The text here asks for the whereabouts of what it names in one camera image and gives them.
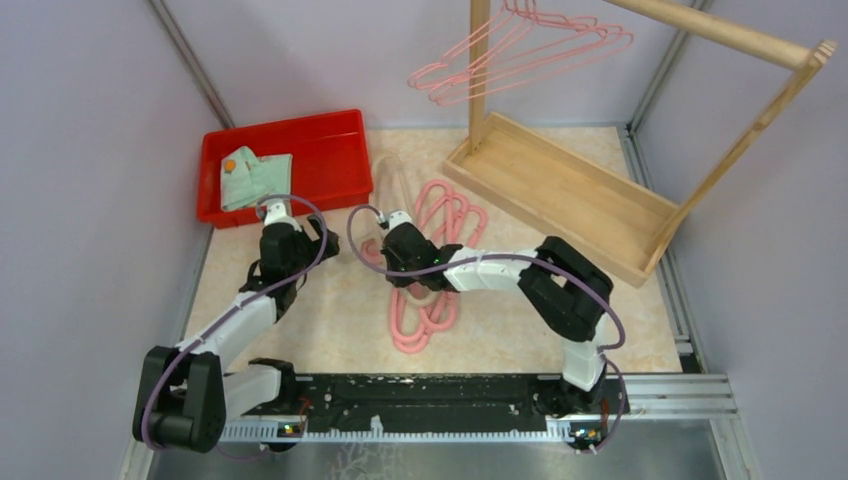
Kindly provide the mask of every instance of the metal frame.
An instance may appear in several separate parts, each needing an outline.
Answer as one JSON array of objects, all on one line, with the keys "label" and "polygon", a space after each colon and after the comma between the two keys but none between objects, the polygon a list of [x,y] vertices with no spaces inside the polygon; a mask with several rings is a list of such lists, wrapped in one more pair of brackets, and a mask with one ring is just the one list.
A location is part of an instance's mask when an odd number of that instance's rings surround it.
[{"label": "metal frame", "polygon": [[[199,92],[206,99],[223,128],[233,128],[235,123],[227,111],[220,93],[203,69],[201,62],[194,53],[188,40],[183,35],[176,19],[171,14],[164,0],[145,0],[151,7],[163,30],[174,46],[175,53],[186,65],[195,80]],[[708,9],[713,0],[693,0],[692,7],[700,10]],[[638,133],[650,114],[654,104],[662,93],[674,66],[681,57],[687,44],[688,34],[678,32],[672,39],[659,68],[654,74],[649,87],[640,100],[633,118],[622,126],[615,124],[621,139],[622,150],[632,178],[652,188],[651,178],[641,152]],[[717,457],[722,465],[726,478],[758,479],[756,464],[748,446],[747,438],[742,427],[733,394],[727,377],[724,374],[700,373],[708,371],[708,364],[699,348],[700,341],[695,328],[691,309],[675,260],[674,249],[669,248],[657,268],[663,298],[669,312],[670,327],[677,343],[683,374],[625,374],[630,393],[632,412],[626,415],[628,421],[664,420],[686,421],[706,419],[710,421]],[[185,312],[185,324],[188,323],[189,311]],[[263,421],[275,421],[259,417]],[[597,420],[597,416],[569,416],[568,421]],[[377,434],[365,438],[380,438]],[[315,441],[331,441],[329,437]],[[147,478],[153,454],[144,445],[131,442],[121,471],[122,479]]]}]

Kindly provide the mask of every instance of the beige table surface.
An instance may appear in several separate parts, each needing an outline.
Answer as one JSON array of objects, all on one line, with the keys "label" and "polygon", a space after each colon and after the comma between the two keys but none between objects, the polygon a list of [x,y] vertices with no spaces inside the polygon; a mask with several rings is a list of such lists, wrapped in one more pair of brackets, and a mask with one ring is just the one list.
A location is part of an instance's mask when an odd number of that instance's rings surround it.
[{"label": "beige table surface", "polygon": [[[397,153],[413,198],[438,173],[439,164],[465,138],[465,129],[369,131],[372,160],[381,151]],[[627,174],[615,128],[557,128],[538,132],[606,167]],[[545,234],[464,190],[489,213],[478,248],[520,250],[540,244]],[[463,293],[453,328],[436,333],[420,353],[395,349],[388,332],[389,284],[359,264],[348,246],[344,225],[350,209],[325,212],[331,230],[342,237],[339,257],[310,272],[289,312],[236,359],[237,370],[256,357],[284,359],[308,373],[546,373],[562,369],[561,341],[521,296],[496,292]],[[364,232],[373,215],[355,223]],[[259,255],[261,225],[216,230],[200,279],[187,335],[214,320],[243,284],[248,265]],[[656,276],[641,288],[613,278],[612,306],[627,331],[625,346],[611,352],[625,372],[679,372],[674,340]],[[407,307],[404,331],[417,326]]]}]

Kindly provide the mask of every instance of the wooden clothes rack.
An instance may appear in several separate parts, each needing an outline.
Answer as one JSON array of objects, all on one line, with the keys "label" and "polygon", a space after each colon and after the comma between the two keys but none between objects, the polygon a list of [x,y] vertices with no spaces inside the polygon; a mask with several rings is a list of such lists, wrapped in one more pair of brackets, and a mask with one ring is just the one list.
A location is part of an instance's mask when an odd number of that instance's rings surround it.
[{"label": "wooden clothes rack", "polygon": [[[669,0],[605,1],[787,68],[792,75],[680,205],[503,115],[485,117],[485,95],[469,100],[468,138],[442,170],[530,226],[562,236],[601,268],[638,287],[683,219],[821,70],[836,42],[824,40],[808,49]],[[489,14],[490,0],[471,0],[472,33],[483,28]],[[487,38],[474,44],[470,62],[487,49]],[[485,92],[486,72],[479,73],[471,95]]]}]

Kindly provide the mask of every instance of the robotic arm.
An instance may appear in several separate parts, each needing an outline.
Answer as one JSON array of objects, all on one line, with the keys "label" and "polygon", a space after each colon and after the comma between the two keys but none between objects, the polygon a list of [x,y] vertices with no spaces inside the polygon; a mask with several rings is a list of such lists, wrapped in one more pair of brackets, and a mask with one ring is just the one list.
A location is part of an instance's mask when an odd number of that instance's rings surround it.
[{"label": "robotic arm", "polygon": [[[145,357],[133,418],[136,440],[142,440],[144,408],[157,382],[174,358],[198,339],[205,338],[180,363],[156,399],[149,427],[154,442],[208,452],[218,442],[228,420],[272,400],[296,401],[294,369],[288,362],[257,359],[243,371],[223,374],[256,336],[285,315],[297,296],[294,283],[265,295],[260,292],[306,269],[321,245],[322,231],[317,217],[309,217],[309,223],[319,235],[317,240],[311,240],[301,225],[288,215],[282,201],[268,206],[264,223],[259,242],[260,258],[248,269],[247,281],[232,303],[239,310],[211,335],[210,329],[221,317],[195,337],[175,347],[154,347]],[[328,230],[327,245],[320,261],[338,253],[339,237]]]},{"label": "robotic arm", "polygon": [[[410,215],[401,210],[390,213],[380,226],[387,231],[381,253],[390,271],[417,271],[500,253],[458,244],[437,248],[415,227]],[[612,280],[559,237],[547,237],[535,249],[509,253],[550,262],[609,301]],[[560,286],[552,274],[539,265],[520,259],[480,260],[415,277],[387,275],[386,280],[397,288],[418,282],[433,291],[498,290],[523,294],[545,323],[564,339],[563,379],[590,394],[600,383],[605,362],[598,354],[598,346],[613,343],[616,335],[609,316],[576,285],[565,282]]]}]

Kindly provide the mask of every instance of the light green cloth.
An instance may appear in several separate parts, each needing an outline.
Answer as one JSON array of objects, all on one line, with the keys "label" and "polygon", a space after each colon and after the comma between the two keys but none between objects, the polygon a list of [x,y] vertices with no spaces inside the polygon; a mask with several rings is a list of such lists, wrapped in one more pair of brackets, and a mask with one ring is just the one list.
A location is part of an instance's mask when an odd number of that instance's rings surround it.
[{"label": "light green cloth", "polygon": [[[227,172],[229,161],[235,168]],[[248,147],[227,155],[221,162],[221,210],[245,208],[271,193],[291,193],[291,161],[289,154],[257,157]]]}]

